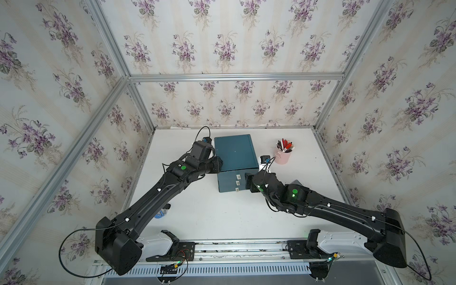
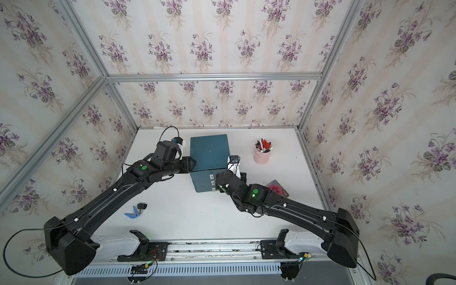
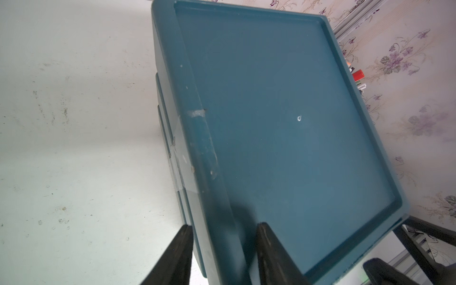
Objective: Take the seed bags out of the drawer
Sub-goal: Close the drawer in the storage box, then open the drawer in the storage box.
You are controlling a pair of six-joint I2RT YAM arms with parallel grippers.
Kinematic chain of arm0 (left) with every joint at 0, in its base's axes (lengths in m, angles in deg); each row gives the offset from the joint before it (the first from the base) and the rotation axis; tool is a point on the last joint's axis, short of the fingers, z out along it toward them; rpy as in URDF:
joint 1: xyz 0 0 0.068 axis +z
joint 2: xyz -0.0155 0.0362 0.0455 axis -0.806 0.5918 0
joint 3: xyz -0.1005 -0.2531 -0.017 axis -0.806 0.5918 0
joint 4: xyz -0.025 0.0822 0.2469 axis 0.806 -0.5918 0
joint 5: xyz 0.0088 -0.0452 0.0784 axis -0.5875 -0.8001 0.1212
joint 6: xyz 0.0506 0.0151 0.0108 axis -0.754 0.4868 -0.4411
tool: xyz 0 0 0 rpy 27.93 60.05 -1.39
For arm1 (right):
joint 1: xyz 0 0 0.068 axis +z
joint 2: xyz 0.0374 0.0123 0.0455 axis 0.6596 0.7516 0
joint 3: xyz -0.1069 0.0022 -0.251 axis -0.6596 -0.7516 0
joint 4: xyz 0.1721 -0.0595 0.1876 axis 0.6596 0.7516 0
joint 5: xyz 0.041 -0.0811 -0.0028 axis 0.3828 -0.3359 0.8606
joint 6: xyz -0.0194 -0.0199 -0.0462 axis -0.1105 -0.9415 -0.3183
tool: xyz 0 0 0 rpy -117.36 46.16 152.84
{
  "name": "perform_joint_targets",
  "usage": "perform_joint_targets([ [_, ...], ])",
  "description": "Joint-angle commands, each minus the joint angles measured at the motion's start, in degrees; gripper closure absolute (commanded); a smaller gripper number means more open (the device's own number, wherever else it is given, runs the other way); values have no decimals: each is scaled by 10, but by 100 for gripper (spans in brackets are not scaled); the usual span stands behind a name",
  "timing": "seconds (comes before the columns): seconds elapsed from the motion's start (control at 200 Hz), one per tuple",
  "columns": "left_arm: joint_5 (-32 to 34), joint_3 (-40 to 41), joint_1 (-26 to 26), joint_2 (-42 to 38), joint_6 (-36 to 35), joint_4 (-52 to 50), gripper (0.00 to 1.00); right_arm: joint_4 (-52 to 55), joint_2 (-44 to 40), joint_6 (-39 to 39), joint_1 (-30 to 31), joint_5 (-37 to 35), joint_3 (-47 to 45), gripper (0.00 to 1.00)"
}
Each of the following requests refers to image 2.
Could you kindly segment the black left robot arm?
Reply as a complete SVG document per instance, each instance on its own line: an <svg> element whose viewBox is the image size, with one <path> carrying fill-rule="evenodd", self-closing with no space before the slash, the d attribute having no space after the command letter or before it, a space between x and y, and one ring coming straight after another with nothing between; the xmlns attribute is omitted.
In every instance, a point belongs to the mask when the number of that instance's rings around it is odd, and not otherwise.
<svg viewBox="0 0 456 285"><path fill-rule="evenodd" d="M107 190L84 207L44 224L49 255L68 276L75 275L97 259L116 256L148 257L149 239L138 230L114 237L94 237L95 231L119 208L151 185L190 173L195 160L182 155L184 140L160 141L154 153L133 163Z"/></svg>

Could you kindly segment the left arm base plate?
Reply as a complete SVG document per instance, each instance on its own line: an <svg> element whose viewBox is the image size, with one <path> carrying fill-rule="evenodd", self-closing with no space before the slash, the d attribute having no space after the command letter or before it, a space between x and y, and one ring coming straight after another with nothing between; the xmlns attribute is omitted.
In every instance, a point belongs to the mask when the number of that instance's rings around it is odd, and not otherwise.
<svg viewBox="0 0 456 285"><path fill-rule="evenodd" d="M117 262L136 262L136 261L164 261L166 259L168 242L149 242L141 244L132 255L120 255Z"/></svg>

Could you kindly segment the teal three-drawer cabinet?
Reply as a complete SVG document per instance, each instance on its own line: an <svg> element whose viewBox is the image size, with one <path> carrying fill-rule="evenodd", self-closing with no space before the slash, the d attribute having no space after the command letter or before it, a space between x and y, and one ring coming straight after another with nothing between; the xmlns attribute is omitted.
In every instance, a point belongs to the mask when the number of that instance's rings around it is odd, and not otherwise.
<svg viewBox="0 0 456 285"><path fill-rule="evenodd" d="M190 157L196 161L190 173L197 193L216 191L216 175L229 162L230 150L226 134L192 137Z"/></svg>

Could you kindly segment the pink flower seed bag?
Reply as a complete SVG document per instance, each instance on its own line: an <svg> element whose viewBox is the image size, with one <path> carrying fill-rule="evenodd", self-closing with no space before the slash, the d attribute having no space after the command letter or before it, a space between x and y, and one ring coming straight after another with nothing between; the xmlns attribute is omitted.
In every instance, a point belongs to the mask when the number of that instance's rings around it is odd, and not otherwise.
<svg viewBox="0 0 456 285"><path fill-rule="evenodd" d="M282 197L289 197L289 193L281 186L281 184L277 180L273 180L270 183L268 183L267 187L273 192L281 195Z"/></svg>

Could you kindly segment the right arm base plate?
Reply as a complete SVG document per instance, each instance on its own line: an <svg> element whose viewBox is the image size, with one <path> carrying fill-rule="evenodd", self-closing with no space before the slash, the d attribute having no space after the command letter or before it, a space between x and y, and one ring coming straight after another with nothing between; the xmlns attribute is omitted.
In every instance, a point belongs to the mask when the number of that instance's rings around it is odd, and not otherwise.
<svg viewBox="0 0 456 285"><path fill-rule="evenodd" d="M263 260L298 260L300 258L305 259L311 256L308 252L295 254L281 243L278 243L276 240L260 241L259 251Z"/></svg>

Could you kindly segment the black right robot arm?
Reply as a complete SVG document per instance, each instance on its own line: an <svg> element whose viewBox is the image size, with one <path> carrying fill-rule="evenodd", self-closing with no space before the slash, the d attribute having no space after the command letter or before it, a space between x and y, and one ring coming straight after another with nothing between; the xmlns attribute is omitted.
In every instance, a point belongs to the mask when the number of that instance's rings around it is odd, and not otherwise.
<svg viewBox="0 0 456 285"><path fill-rule="evenodd" d="M321 247L331 260L348 268L357 266L360 231L349 211L332 212L298 203L266 186L248 185L231 171L218 173L216 185L239 211L275 217L308 230L323 240Z"/></svg>

